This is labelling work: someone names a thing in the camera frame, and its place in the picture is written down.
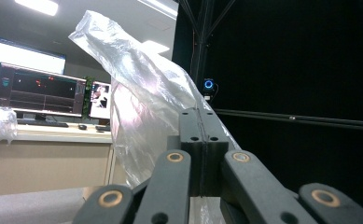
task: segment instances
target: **wall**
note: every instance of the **wall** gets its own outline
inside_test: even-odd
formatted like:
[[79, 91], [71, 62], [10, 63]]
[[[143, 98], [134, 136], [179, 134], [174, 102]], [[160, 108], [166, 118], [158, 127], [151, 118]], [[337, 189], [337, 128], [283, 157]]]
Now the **wall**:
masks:
[[66, 63], [64, 74], [70, 77], [94, 77], [98, 81], [111, 83], [111, 76], [102, 69], [85, 67], [78, 64]]

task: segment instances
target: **computer mouse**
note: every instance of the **computer mouse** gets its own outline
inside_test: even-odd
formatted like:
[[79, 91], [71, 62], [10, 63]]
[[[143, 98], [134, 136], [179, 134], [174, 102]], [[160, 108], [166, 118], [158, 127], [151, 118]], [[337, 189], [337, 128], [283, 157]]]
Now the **computer mouse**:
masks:
[[79, 128], [80, 130], [86, 130], [88, 127], [87, 127], [86, 125], [84, 125], [84, 124], [79, 124], [79, 125], [78, 125], [78, 128]]

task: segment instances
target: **gray floor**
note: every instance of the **gray floor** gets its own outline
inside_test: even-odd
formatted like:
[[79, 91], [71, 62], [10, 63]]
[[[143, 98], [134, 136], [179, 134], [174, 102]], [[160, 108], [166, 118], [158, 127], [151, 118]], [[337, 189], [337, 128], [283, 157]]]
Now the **gray floor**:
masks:
[[0, 196], [0, 224], [71, 224], [85, 202], [83, 189]]

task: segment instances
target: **plastic sheet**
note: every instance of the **plastic sheet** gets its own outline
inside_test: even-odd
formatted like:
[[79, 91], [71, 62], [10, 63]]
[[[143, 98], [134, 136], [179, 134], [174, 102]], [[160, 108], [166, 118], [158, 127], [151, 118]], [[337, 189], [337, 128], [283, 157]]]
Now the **plastic sheet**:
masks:
[[0, 141], [7, 140], [10, 145], [18, 133], [16, 113], [11, 108], [0, 108]]
[[[181, 67], [143, 49], [116, 22], [99, 13], [87, 11], [69, 38], [112, 77], [115, 153], [126, 171], [127, 184], [135, 187], [151, 176], [156, 159], [166, 150], [167, 136], [178, 135], [179, 112], [211, 107]], [[224, 223], [218, 198], [195, 198], [190, 206], [189, 223]]]

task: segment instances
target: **black background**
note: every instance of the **black background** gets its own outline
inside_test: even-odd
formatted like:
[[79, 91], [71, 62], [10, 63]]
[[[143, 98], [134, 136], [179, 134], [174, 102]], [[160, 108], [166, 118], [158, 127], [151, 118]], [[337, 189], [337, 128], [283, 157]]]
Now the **black background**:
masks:
[[[188, 72], [193, 41], [179, 9], [173, 61]], [[363, 1], [239, 0], [207, 44], [214, 109], [363, 120]], [[219, 116], [287, 188], [319, 182], [363, 206], [363, 131]]]

